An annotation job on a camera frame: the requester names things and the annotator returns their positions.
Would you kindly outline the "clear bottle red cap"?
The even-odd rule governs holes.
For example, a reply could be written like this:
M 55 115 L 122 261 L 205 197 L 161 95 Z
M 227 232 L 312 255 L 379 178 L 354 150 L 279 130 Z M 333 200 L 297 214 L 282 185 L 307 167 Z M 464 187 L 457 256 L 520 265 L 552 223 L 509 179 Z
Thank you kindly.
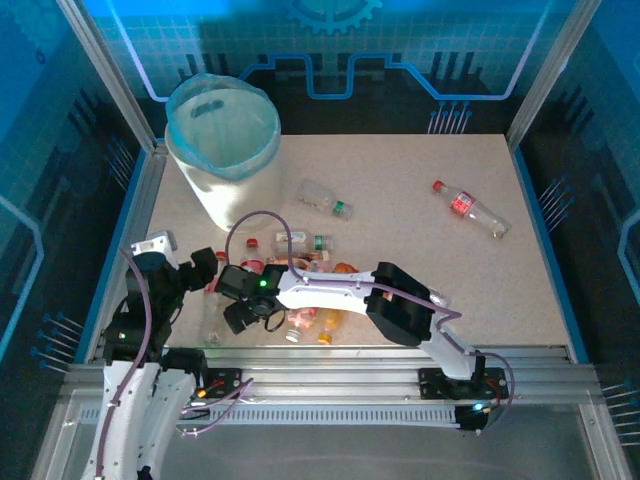
M 221 346 L 226 336 L 224 310 L 227 299 L 215 290 L 219 275 L 227 264 L 227 255 L 223 251 L 215 252 L 218 261 L 218 273 L 205 287 L 203 294 L 203 323 L 201 333 L 208 346 Z

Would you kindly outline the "orange juice bottle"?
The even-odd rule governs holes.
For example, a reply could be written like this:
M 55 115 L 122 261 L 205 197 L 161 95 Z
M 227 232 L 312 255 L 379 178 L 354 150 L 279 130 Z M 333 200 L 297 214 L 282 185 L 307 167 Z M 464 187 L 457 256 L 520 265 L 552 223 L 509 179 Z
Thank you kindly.
M 341 262 L 338 263 L 333 270 L 334 273 L 352 274 L 358 273 L 359 270 L 354 266 Z M 321 328 L 317 336 L 317 343 L 320 345 L 331 345 L 334 336 L 344 325 L 349 312 L 339 309 L 323 309 L 321 311 Z

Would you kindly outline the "translucent white plastic bin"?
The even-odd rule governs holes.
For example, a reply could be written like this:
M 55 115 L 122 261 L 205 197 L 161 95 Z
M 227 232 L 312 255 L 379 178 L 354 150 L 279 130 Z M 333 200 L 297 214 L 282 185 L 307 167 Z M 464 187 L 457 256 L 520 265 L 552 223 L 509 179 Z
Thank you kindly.
M 191 167 L 176 158 L 172 140 L 165 128 L 165 142 L 170 156 L 205 209 L 211 221 L 224 231 L 244 215 L 256 210 L 277 212 L 283 204 L 284 167 L 279 149 L 274 160 L 255 175 L 230 182 Z

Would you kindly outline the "blue plastic bin liner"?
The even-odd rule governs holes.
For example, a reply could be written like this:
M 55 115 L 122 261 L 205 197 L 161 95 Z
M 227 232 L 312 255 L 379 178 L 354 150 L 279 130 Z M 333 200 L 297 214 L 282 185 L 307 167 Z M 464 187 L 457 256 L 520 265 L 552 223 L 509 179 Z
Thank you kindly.
M 165 105 L 176 158 L 230 182 L 255 175 L 276 157 L 281 122 L 261 89 L 231 76 L 196 74 Z

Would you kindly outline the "brown coffee bottle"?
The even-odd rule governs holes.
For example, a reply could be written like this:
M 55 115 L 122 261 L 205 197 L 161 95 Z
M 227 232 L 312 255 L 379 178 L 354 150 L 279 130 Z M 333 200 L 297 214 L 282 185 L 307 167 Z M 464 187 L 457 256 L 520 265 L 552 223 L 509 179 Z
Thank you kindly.
M 294 254 L 292 258 L 289 258 L 287 255 L 276 255 L 276 256 L 268 257 L 265 260 L 266 265 L 288 266 L 289 262 L 292 262 L 295 268 L 305 270 L 305 271 L 319 271 L 321 267 L 321 261 L 318 258 L 315 258 L 307 254 L 302 254 L 302 255 Z

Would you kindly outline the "pink drink bottle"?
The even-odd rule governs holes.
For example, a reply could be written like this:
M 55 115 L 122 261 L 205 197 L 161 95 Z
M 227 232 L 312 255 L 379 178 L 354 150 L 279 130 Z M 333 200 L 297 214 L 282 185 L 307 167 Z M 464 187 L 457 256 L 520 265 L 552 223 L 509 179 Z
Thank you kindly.
M 287 313 L 287 330 L 285 339 L 291 343 L 301 343 L 308 332 L 318 326 L 317 342 L 321 345 L 331 345 L 333 333 L 330 329 L 330 310 L 319 307 L 304 307 L 290 310 Z

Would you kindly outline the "clear bottle bird label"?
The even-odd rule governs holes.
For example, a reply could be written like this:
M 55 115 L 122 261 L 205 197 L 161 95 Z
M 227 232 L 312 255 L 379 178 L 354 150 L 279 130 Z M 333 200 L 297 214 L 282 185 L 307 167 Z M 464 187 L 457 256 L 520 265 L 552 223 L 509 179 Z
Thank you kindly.
M 316 235 L 307 230 L 292 230 L 288 234 L 285 230 L 277 231 L 271 243 L 274 254 L 286 255 L 292 253 L 311 253 L 316 251 L 334 250 L 335 242 L 332 235 Z

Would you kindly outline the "blue table edge strip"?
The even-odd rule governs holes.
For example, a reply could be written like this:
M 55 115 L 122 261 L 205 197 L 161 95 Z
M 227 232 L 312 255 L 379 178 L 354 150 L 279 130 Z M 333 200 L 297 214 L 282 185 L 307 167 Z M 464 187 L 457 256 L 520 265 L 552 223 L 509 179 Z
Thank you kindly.
M 101 270 L 93 299 L 90 304 L 90 308 L 80 336 L 80 340 L 75 351 L 75 356 L 72 360 L 73 364 L 83 364 L 85 362 L 86 354 L 89 352 L 91 339 L 96 330 L 96 325 L 99 321 L 99 312 L 101 309 L 102 301 L 104 299 L 105 291 L 108 286 L 113 263 L 118 256 L 120 244 L 125 233 L 127 219 L 129 217 L 129 210 L 133 203 L 142 168 L 145 164 L 146 159 L 147 153 L 142 150 L 139 153 L 134 165 L 134 170 L 131 178 L 132 184 L 128 187 L 123 200 L 123 204 L 104 260 L 103 268 Z
M 562 277 L 550 235 L 543 220 L 542 210 L 538 203 L 538 197 L 536 195 L 531 176 L 519 147 L 513 151 L 512 160 L 529 210 L 529 215 L 539 243 L 539 248 L 545 263 L 552 291 L 555 295 L 556 302 L 559 306 L 564 326 L 567 331 L 568 350 L 570 352 L 571 359 L 575 363 L 588 364 L 590 359 L 582 333 Z

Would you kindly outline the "clear bottle green neck band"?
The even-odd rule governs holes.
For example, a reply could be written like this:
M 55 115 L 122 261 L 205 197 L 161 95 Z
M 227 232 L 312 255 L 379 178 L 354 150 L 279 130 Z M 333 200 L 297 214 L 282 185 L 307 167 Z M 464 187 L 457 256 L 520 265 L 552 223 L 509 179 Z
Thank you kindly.
M 299 201 L 323 213 L 350 220 L 353 206 L 340 200 L 329 188 L 312 180 L 304 179 L 299 185 L 296 196 Z

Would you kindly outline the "grey metal platform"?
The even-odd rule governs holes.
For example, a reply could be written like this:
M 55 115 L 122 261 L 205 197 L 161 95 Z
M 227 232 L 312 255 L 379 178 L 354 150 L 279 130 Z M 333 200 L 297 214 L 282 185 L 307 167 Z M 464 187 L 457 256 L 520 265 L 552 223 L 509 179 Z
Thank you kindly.
M 159 480 L 640 480 L 601 404 L 505 404 L 475 435 L 401 425 L 224 425 L 174 434 Z

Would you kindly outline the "black base connector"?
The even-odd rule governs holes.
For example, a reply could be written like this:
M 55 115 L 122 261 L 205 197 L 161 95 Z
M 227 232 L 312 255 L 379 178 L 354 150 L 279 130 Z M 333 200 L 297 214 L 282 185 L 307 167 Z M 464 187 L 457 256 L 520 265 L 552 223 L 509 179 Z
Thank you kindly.
M 502 414 L 502 406 L 493 400 L 477 400 L 454 407 L 454 419 L 458 429 L 480 435 L 494 425 Z

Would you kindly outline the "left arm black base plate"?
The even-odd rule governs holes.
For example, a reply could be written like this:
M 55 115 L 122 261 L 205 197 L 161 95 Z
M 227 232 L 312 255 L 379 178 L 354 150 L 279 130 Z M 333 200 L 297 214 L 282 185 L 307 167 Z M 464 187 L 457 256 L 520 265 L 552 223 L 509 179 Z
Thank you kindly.
M 196 390 L 196 399 L 221 399 L 239 388 L 241 382 L 239 368 L 208 368 L 203 385 Z

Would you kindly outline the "aluminium frame rail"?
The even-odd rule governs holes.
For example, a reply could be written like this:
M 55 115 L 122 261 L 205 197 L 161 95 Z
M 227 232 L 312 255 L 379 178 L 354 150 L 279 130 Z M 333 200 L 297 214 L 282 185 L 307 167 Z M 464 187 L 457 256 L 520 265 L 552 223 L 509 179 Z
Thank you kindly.
M 511 366 L 516 406 L 604 401 L 595 368 L 572 362 L 563 347 L 485 351 L 488 366 Z M 419 349 L 382 345 L 221 348 L 205 355 L 212 367 L 239 368 L 252 378 L 246 399 L 264 404 L 418 404 L 418 371 L 435 364 Z

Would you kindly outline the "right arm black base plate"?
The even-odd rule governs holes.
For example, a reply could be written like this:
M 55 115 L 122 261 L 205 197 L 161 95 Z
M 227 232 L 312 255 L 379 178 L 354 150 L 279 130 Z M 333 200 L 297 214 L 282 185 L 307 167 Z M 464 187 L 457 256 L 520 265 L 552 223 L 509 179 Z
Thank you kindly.
M 504 400 L 509 397 L 509 385 L 503 369 L 485 368 L 481 376 L 471 380 L 447 377 L 441 369 L 418 370 L 418 386 L 422 400 Z

